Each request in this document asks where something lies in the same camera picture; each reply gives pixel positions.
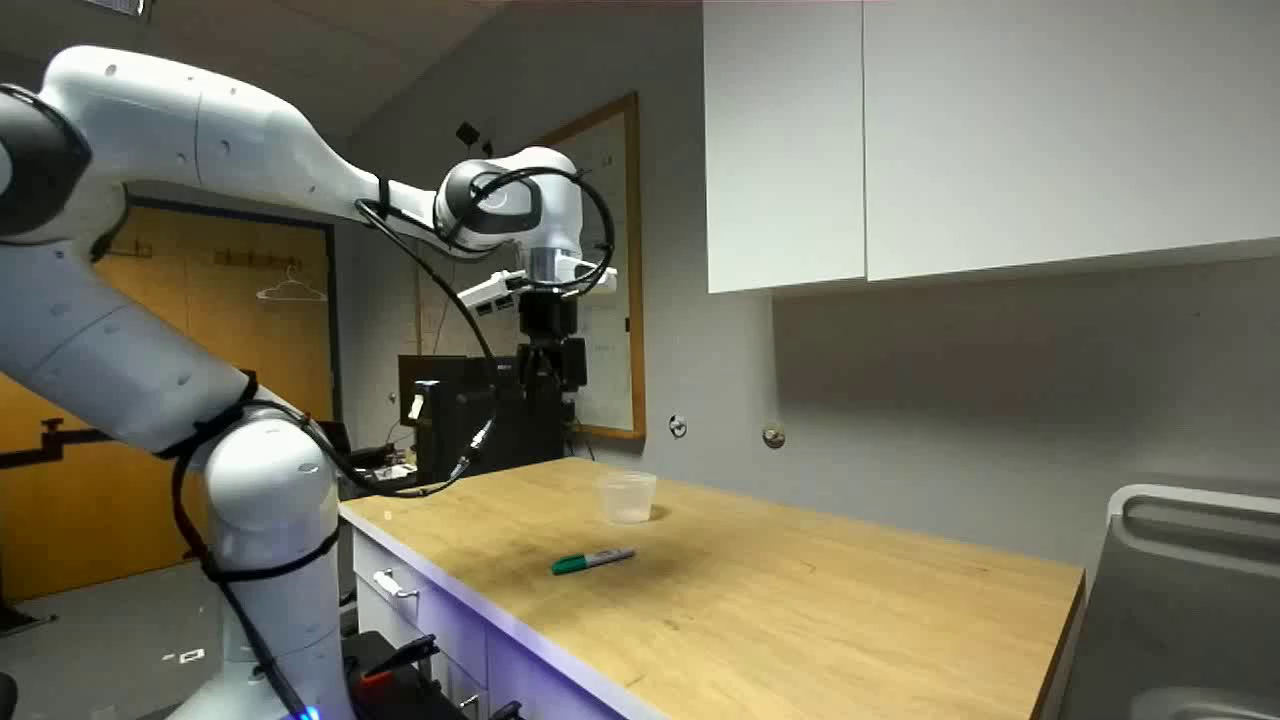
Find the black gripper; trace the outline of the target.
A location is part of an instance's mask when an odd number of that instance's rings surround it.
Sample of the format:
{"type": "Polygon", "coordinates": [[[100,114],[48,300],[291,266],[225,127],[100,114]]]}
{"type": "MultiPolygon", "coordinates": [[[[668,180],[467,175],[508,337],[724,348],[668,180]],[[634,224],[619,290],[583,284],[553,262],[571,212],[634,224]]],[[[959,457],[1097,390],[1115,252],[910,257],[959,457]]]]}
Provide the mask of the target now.
{"type": "Polygon", "coordinates": [[[515,367],[527,390],[556,385],[556,390],[583,390],[589,361],[583,342],[576,334],[576,305],[553,293],[525,293],[518,296],[518,348],[515,367]]]}

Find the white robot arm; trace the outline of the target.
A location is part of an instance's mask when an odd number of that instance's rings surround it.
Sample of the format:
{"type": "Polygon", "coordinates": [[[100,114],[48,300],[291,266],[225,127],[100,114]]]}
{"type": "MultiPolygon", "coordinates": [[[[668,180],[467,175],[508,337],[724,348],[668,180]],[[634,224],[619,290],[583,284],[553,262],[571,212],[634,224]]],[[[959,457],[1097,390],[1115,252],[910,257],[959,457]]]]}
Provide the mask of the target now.
{"type": "Polygon", "coordinates": [[[518,252],[497,290],[576,300],[598,208],[556,147],[465,161],[413,190],[346,164],[309,117],[180,62],[75,43],[0,98],[0,372],[200,484],[180,538],[225,592],[225,666],[168,720],[354,720],[343,679],[336,475],[301,407],[100,278],[135,185],[170,185],[425,240],[518,252]]]}

